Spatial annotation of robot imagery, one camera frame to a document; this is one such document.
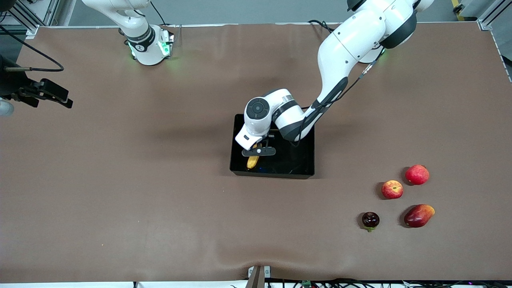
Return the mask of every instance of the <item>black cable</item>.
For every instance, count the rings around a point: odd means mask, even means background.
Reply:
[[[11,32],[9,32],[7,29],[4,28],[4,26],[0,25],[0,29],[2,31],[4,31],[7,35],[11,36],[12,38],[14,38],[16,41],[20,42],[21,44],[27,46],[28,48],[34,50],[35,52],[37,52],[39,55],[43,56],[44,58],[50,60],[51,62],[53,62],[55,65],[59,66],[59,69],[48,69],[48,68],[32,68],[32,67],[29,67],[29,70],[30,71],[43,71],[43,72],[60,72],[60,71],[64,71],[64,67],[57,61],[55,61],[53,58],[51,58],[50,56],[42,53],[41,51],[35,49],[34,47],[28,45],[27,43],[25,43],[25,41],[19,39],[18,37],[14,36],[14,34],[12,34]]]
[[[327,29],[327,31],[329,31],[329,33],[331,33],[332,31],[334,31],[334,29],[332,29],[331,27],[329,27],[329,26],[327,25],[327,23],[325,23],[325,21],[320,22],[320,21],[318,21],[318,20],[314,20],[314,19],[313,19],[313,20],[308,21],[308,23],[310,23],[310,24],[312,24],[312,23],[317,23],[317,24],[319,24],[320,26],[322,26],[322,27],[324,27],[325,29]]]
[[[2,23],[2,22],[5,20],[5,18],[7,17],[7,11],[2,12],[2,13],[0,14],[0,17],[2,17],[2,16],[3,16],[3,18],[2,18],[2,20],[0,20],[0,23]]]
[[[306,117],[302,118],[302,122],[301,122],[301,126],[299,127],[299,130],[298,130],[298,140],[297,140],[297,144],[295,144],[294,142],[290,141],[290,144],[294,147],[294,148],[297,148],[299,146],[299,144],[301,143],[301,137],[302,137],[302,127],[304,126],[304,122],[306,121]]]
[[[359,288],[359,286],[357,286],[357,284],[359,285],[363,285],[365,288],[375,288],[374,286],[368,284],[368,283],[364,283],[362,281],[359,281],[359,280],[356,280],[356,279],[351,279],[351,278],[342,278],[342,279],[336,279],[336,281],[338,281],[340,284],[341,283],[345,283],[347,285],[340,285],[342,288],[347,288],[349,286],[354,286],[356,288]]]
[[[141,15],[142,17],[146,17],[146,15],[144,15],[144,14],[140,13],[139,11],[137,11],[137,10],[135,10],[135,9],[133,9],[133,12],[135,12],[135,13],[137,13],[137,14]]]
[[[158,16],[160,17],[160,19],[162,20],[162,25],[169,25],[168,23],[166,23],[162,17],[162,14],[160,14],[160,12],[158,11],[158,9],[155,7],[155,4],[153,4],[153,2],[151,2],[151,6],[153,6],[153,9],[157,12]]]
[[[373,65],[375,65],[377,63],[377,61],[379,60],[379,58],[384,54],[384,49],[381,51],[381,53],[379,53],[379,55],[377,56],[377,58],[375,60],[373,60],[366,68],[365,68],[365,72],[363,72],[355,81],[354,83],[352,83],[352,85],[350,85],[350,87],[345,90],[338,98],[336,98],[335,100],[333,101],[330,101],[330,102],[326,102],[322,105],[319,105],[319,107],[325,107],[327,105],[330,105],[330,104],[333,104],[334,102],[340,100],[345,94],[347,94],[350,89],[352,89],[352,87],[354,87],[354,85],[356,85],[357,82],[359,82],[359,80],[361,80],[363,78],[363,76],[366,74],[366,72],[368,72],[372,67]]]
[[[411,286],[411,288],[452,288],[455,285],[463,284],[464,281],[458,281],[453,284],[443,284],[439,282],[434,283],[423,283],[420,281],[410,281],[409,284],[414,284],[415,286]]]
[[[124,34],[123,30],[121,30],[121,28],[117,29],[117,32],[118,32],[119,34],[121,34],[121,35],[123,35],[123,36],[125,36],[125,37],[126,37],[126,35]],[[128,45],[128,39],[125,39],[125,40],[124,40],[124,42],[123,42],[123,44]]]

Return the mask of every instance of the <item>gray floor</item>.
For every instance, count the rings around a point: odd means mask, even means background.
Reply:
[[[166,22],[183,25],[307,22],[311,19],[343,22],[352,15],[352,12],[347,12],[344,0],[153,0],[153,4]],[[452,9],[451,0],[435,0],[426,11],[418,14],[418,21],[457,21]],[[151,6],[142,12],[149,23],[161,23]],[[113,22],[77,0],[69,25],[113,25]]]
[[[24,35],[17,35],[20,39],[25,39]],[[19,51],[22,49],[21,43],[17,42],[8,35],[0,35],[0,54],[2,57],[9,58],[13,61],[18,59]]]

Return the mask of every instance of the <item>cable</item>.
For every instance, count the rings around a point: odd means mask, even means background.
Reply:
[[[335,281],[338,282],[338,284],[342,287],[342,288],[347,288],[349,286],[354,286],[356,288],[359,288],[359,286],[357,286],[357,284],[359,285],[363,285],[365,288],[375,288],[374,286],[368,284],[368,283],[364,283],[362,281],[359,281],[359,280],[356,280],[356,279],[351,279],[351,278],[341,278],[341,279],[336,279]]]
[[[0,23],[2,23],[2,22],[5,20],[5,18],[7,17],[7,11],[2,12],[2,13],[0,14],[0,17],[3,17],[3,18],[2,18],[2,20],[0,20]]]
[[[146,17],[146,15],[144,15],[144,14],[140,13],[139,11],[137,11],[137,10],[135,10],[135,9],[133,9],[133,12],[135,12],[135,13],[137,13],[137,14],[141,15],[142,17]]]
[[[363,72],[361,73],[361,75],[348,87],[347,90],[345,90],[343,93],[341,93],[340,96],[338,96],[335,100],[333,101],[329,101],[329,102],[326,102],[324,104],[321,104],[321,105],[318,105],[317,107],[315,107],[314,109],[319,109],[321,107],[326,107],[327,105],[330,105],[330,104],[333,104],[334,102],[340,100],[345,94],[347,94],[350,89],[352,89],[352,87],[354,87],[356,85],[357,82],[359,82],[359,80],[361,80],[361,78],[363,78],[363,76],[368,73],[368,71],[373,67],[373,65],[375,65],[377,63],[377,61],[379,60],[379,58],[384,54],[384,49],[380,52],[380,54],[377,56],[377,58],[375,60],[373,60],[368,66],[366,66],[366,68],[363,70]],[[297,148],[299,146],[299,144],[301,143],[301,136],[302,136],[302,128],[304,126],[304,122],[306,121],[306,117],[302,118],[302,122],[301,122],[301,126],[300,126],[300,130],[299,130],[299,133],[298,133],[298,141],[297,141],[297,144],[294,144],[292,141],[290,141],[290,144],[294,147],[294,148]],[[373,286],[369,285],[369,284],[362,284],[362,285],[368,285],[370,288],[374,288]]]
[[[118,29],[117,29],[117,32],[118,32],[119,34],[121,34],[121,35],[123,35],[123,36],[125,36],[125,37],[126,37],[126,35],[124,34],[123,30],[121,30],[121,28],[118,28]],[[124,40],[123,44],[128,45],[128,38],[126,38],[126,39]]]
[[[16,41],[20,42],[21,44],[27,46],[28,48],[34,50],[35,52],[37,52],[39,55],[43,56],[44,58],[50,60],[51,62],[53,62],[55,65],[59,66],[59,69],[48,69],[48,68],[32,68],[32,67],[29,67],[29,71],[43,71],[43,72],[60,72],[60,71],[64,71],[64,67],[57,61],[55,61],[53,58],[51,58],[50,56],[42,53],[41,51],[35,49],[34,47],[28,45],[27,43],[25,43],[25,41],[19,39],[18,37],[14,36],[14,34],[12,34],[11,32],[9,32],[7,29],[4,28],[4,26],[0,25],[0,29],[2,31],[4,31],[7,35],[11,36],[12,38],[14,38]]]
[[[153,6],[153,9],[157,12],[158,16],[160,17],[160,19],[162,20],[162,25],[169,25],[168,23],[165,22],[165,20],[163,19],[162,17],[162,14],[160,14],[160,12],[158,11],[158,9],[155,7],[155,4],[153,4],[152,1],[150,1],[151,3],[151,6]]]
[[[317,23],[318,25],[320,25],[320,26],[324,27],[325,29],[327,29],[327,31],[329,31],[329,33],[332,33],[332,31],[334,31],[334,29],[329,27],[325,21],[320,22],[318,20],[314,20],[313,19],[313,20],[308,21],[308,23],[311,23],[311,24]]]

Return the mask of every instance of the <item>metal frame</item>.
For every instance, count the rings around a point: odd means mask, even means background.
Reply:
[[[512,0],[496,0],[478,18],[477,23],[482,31],[492,29],[491,24],[505,9],[512,4]]]
[[[46,10],[44,19],[39,18],[30,8],[23,2],[17,1],[9,10],[9,13],[21,25],[13,25],[9,27],[10,31],[19,30],[22,26],[27,29],[27,38],[33,38],[37,33],[39,26],[50,26],[55,18],[55,12],[60,0],[50,0],[48,9]]]
[[[493,34],[492,30],[490,31],[490,34],[493,37],[494,45],[496,45],[496,49],[498,50],[498,55],[500,55],[500,60],[501,60],[501,63],[503,64],[503,68],[505,68],[505,73],[507,73],[508,80],[510,81],[510,83],[512,83],[512,75],[509,73],[509,71],[507,69],[507,65],[505,64],[505,61],[503,60],[503,56],[501,55],[500,48],[498,47],[498,43],[496,43],[496,38],[494,38],[494,34]]]

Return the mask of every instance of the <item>black band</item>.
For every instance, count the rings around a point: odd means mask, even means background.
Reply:
[[[388,38],[382,40],[380,44],[386,49],[395,48],[407,39],[407,37],[411,36],[414,30],[416,30],[416,13],[418,13],[418,11],[414,10],[411,17],[398,27],[395,32],[391,33]]]
[[[414,4],[413,4],[413,9],[416,9],[416,7],[418,7],[419,3],[421,2],[421,0],[418,0],[416,1]]]
[[[155,41],[155,30],[148,27],[147,31],[139,37],[126,37],[130,45],[139,52],[146,52],[147,48]]]
[[[315,100],[313,104],[311,105],[313,108],[318,110],[320,113],[325,113],[329,109],[329,107],[326,107],[325,105],[320,104],[318,100]]]
[[[329,109],[329,107],[325,107],[326,103],[329,103],[329,102],[333,101],[334,99],[336,99],[336,97],[340,93],[343,92],[343,90],[347,86],[348,82],[349,82],[349,79],[347,77],[344,77],[343,79],[341,79],[338,82],[338,84],[336,84],[336,86],[334,86],[334,88],[331,90],[331,92],[329,92],[327,94],[327,96],[322,100],[321,103],[319,103],[317,100],[315,100],[315,102],[318,103],[317,107],[321,106],[322,108],[321,109],[315,108],[315,111],[313,113],[311,113],[304,121],[303,128],[307,127],[311,122],[313,122],[315,120],[315,118],[317,116],[323,115],[323,113],[325,113],[327,111],[327,109]]]
[[[274,114],[272,114],[272,121],[275,122],[277,120],[277,118],[279,118],[279,116],[281,116],[281,114],[283,112],[292,108],[293,106],[298,106],[298,104],[295,100],[290,100],[290,101],[284,103],[283,105],[281,105],[279,108],[276,109]]]
[[[366,0],[347,0],[347,5],[349,8],[347,9],[347,12],[352,10],[355,12]]]

